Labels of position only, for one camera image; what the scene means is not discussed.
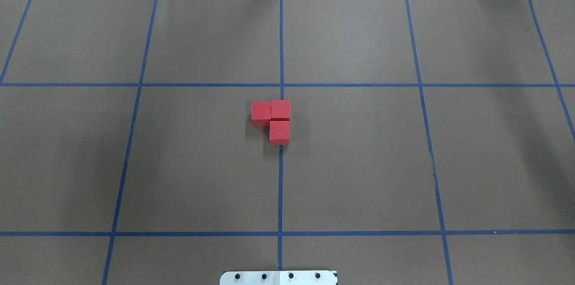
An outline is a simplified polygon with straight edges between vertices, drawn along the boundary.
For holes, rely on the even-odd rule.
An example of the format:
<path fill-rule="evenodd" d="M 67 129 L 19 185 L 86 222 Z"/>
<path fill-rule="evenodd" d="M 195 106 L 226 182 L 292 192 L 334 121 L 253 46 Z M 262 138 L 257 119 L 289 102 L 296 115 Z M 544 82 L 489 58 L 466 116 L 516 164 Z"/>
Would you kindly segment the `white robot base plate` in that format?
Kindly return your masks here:
<path fill-rule="evenodd" d="M 224 272 L 220 285 L 337 285 L 336 271 L 229 271 Z"/>

